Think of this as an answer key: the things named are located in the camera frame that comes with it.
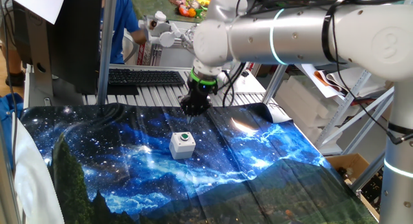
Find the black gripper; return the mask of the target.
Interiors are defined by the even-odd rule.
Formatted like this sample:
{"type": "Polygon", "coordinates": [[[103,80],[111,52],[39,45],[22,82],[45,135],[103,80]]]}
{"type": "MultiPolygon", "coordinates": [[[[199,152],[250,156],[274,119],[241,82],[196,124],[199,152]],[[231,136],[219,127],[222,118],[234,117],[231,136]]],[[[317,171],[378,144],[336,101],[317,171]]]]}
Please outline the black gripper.
{"type": "Polygon", "coordinates": [[[191,123],[212,106],[209,95],[216,91],[216,85],[205,85],[197,81],[190,81],[188,87],[190,97],[184,96],[179,104],[186,116],[186,122],[191,123]]]}

